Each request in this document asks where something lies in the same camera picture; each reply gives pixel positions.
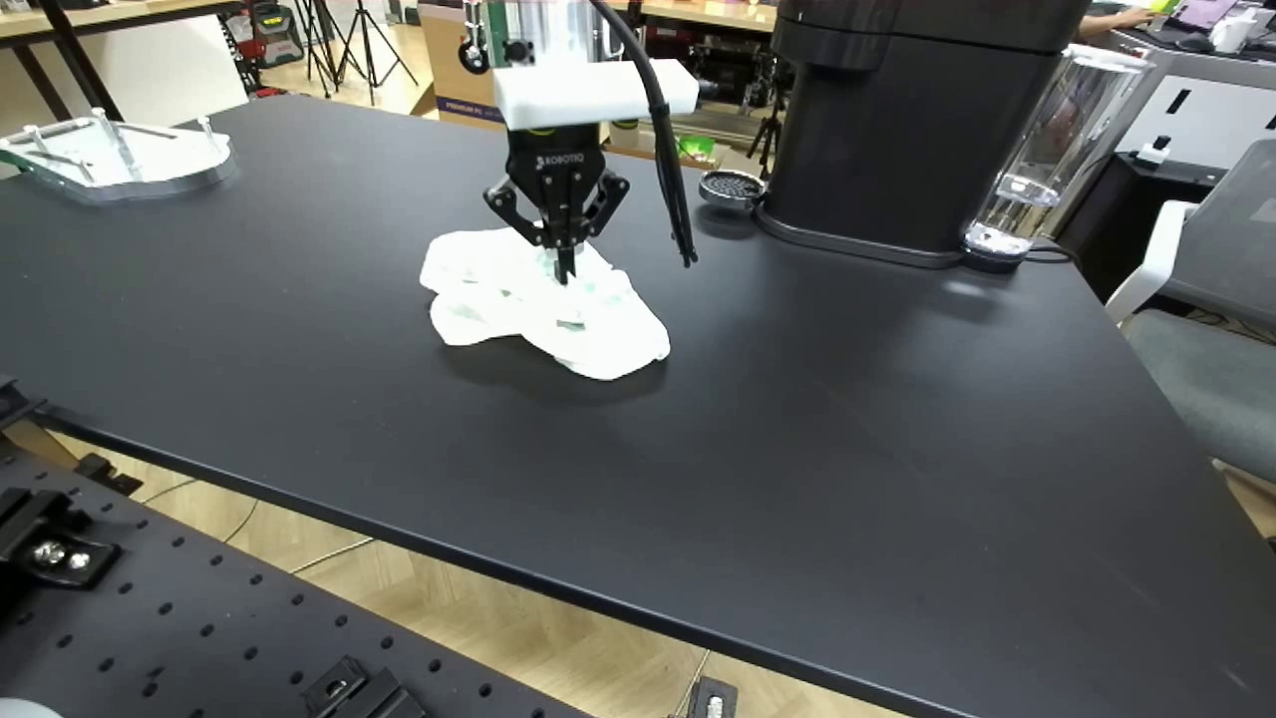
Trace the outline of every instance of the black cable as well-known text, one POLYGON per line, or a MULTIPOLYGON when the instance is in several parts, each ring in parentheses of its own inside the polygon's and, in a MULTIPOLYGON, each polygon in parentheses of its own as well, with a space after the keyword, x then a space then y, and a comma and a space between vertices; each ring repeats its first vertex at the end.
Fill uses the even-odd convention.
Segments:
POLYGON ((1058 245, 1034 245, 1026 265, 1071 265, 1071 257, 1058 245))
POLYGON ((648 67, 648 56, 640 54, 638 38, 631 31, 631 23, 606 3, 606 0, 589 0, 595 13, 610 23, 610 31, 626 44, 646 106, 648 106, 648 130, 655 130, 655 163, 656 163, 656 180, 662 180, 662 195, 671 208, 671 224, 674 224, 674 245, 682 252, 682 265, 688 269, 692 257, 692 235, 688 235, 688 211, 686 211, 686 188, 682 188, 682 163, 679 163, 679 148, 674 148, 674 120, 671 120, 671 99, 662 91, 662 82, 648 67))
POLYGON ((321 563, 335 563, 335 558, 343 558, 343 555, 368 550, 372 543, 373 543, 373 540, 364 540, 364 543, 353 543, 353 546, 320 555, 315 563, 303 563, 303 568, 293 568, 289 574, 308 574, 308 571, 315 571, 315 568, 321 568, 321 563))
POLYGON ((183 490, 183 487, 194 487, 194 481, 183 481, 183 483, 174 483, 174 487, 154 490, 154 497, 146 498, 146 507, 158 502, 163 497, 183 490))

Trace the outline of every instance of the white cloth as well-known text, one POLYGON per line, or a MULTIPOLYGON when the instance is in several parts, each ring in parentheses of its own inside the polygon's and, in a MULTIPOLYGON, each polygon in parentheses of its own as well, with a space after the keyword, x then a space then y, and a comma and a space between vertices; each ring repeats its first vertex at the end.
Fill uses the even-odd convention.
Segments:
POLYGON ((626 272, 589 245, 575 276, 553 280, 553 252, 519 233, 449 233, 428 247, 417 284, 436 292, 432 325, 445 346, 522 337, 566 370, 610 385, 671 360, 671 332, 626 272))

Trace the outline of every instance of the table surface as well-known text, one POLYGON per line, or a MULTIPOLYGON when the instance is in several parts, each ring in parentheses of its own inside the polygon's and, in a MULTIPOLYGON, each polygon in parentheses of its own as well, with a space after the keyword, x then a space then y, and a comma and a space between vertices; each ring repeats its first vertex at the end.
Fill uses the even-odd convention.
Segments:
POLYGON ((239 180, 0 188, 0 366, 57 425, 902 711, 1276 716, 1276 558, 1080 276, 710 241, 648 163, 599 245, 671 325, 599 388, 438 346, 492 131, 270 99, 239 180))
MULTIPOLYGON (((137 30, 137 23, 163 23, 181 15, 202 15, 236 7, 236 0, 117 0, 102 7, 66 7, 66 22, 76 31, 111 31, 111 30, 137 30)), ((52 39, 52 30, 40 7, 32 13, 0 13, 0 48, 2 44, 40 44, 52 39)))

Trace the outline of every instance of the robotic arm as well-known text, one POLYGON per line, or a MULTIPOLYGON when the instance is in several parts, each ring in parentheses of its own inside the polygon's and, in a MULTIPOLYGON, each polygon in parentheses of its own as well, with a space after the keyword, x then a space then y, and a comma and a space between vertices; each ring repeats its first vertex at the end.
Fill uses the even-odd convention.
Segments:
POLYGON ((671 131, 671 114, 688 114, 696 86, 674 60, 646 60, 606 0, 468 0, 457 60, 468 72, 493 72, 509 131, 505 180, 481 200, 527 245, 558 257, 558 284, 575 276, 575 252, 602 235, 631 192, 622 175, 606 171, 599 148, 606 120, 648 116, 674 245, 682 265, 696 259, 671 131))

